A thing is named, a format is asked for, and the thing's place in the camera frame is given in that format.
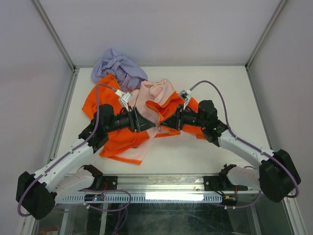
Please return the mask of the orange jacket with pink lining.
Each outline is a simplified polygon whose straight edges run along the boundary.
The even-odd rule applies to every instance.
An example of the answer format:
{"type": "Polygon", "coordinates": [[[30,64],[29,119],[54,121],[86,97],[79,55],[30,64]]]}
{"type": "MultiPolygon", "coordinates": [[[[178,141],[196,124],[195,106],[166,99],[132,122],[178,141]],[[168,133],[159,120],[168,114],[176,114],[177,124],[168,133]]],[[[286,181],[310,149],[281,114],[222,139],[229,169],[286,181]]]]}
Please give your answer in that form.
{"type": "MultiPolygon", "coordinates": [[[[114,113],[121,111],[122,105],[118,96],[111,88],[119,89],[118,82],[112,74],[100,79],[100,86],[94,87],[87,96],[82,111],[93,119],[96,113],[96,105],[109,104],[114,113]]],[[[131,106],[136,106],[141,115],[154,123],[160,123],[171,116],[178,105],[183,101],[174,90],[168,79],[153,83],[141,82],[138,89],[132,91],[129,101],[131,106]]],[[[123,129],[109,133],[109,140],[103,146],[99,155],[130,164],[141,164],[146,156],[153,138],[163,138],[179,135],[180,131],[168,127],[154,127],[147,131],[136,133],[129,129],[123,129]]]]}

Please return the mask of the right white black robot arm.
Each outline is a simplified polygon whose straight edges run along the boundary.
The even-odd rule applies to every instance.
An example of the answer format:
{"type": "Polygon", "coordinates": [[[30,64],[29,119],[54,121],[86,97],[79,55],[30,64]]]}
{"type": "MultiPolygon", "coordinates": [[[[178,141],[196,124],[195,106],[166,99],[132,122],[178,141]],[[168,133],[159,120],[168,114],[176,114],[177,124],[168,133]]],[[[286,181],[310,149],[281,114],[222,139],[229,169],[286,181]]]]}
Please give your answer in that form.
{"type": "Polygon", "coordinates": [[[299,192],[301,178],[288,152],[256,147],[232,133],[230,127],[218,119],[218,111],[211,100],[203,100],[198,111],[179,105],[161,126],[182,130],[184,126],[199,127],[205,139],[226,149],[250,164],[244,168],[225,165],[220,171],[219,185],[231,189],[242,185],[260,190],[269,200],[280,202],[289,193],[299,192]]]}

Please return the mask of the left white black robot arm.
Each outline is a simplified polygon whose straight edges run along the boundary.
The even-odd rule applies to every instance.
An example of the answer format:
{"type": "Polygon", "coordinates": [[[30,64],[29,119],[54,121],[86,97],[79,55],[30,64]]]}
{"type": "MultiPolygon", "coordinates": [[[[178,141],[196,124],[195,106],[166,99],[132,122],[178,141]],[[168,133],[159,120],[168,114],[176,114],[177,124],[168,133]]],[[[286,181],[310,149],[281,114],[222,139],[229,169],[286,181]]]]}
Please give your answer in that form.
{"type": "Polygon", "coordinates": [[[111,105],[98,106],[90,124],[67,152],[34,173],[25,171],[18,177],[18,214],[37,220],[46,217],[57,200],[62,198],[59,183],[80,162],[104,146],[109,140],[109,133],[125,129],[140,133],[153,127],[155,123],[145,118],[136,107],[122,108],[116,115],[111,105]]]}

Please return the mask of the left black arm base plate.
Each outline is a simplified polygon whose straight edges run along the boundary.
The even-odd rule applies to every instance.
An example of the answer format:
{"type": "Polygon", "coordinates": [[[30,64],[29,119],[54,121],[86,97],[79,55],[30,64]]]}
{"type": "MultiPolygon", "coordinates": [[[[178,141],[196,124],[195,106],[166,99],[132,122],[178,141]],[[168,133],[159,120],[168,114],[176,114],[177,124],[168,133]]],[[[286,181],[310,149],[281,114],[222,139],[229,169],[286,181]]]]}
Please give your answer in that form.
{"type": "Polygon", "coordinates": [[[104,175],[100,181],[98,189],[100,191],[115,190],[117,189],[117,185],[118,185],[117,176],[104,175]]]}

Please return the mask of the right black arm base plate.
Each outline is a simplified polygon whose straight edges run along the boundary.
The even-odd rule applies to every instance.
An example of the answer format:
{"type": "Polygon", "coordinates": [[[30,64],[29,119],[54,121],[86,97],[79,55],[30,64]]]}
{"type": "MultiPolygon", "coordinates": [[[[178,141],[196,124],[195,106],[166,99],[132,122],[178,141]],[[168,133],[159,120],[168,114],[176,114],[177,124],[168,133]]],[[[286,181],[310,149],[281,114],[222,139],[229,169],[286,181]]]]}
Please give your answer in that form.
{"type": "Polygon", "coordinates": [[[247,191],[247,186],[234,185],[225,176],[203,176],[205,191],[247,191]]]}

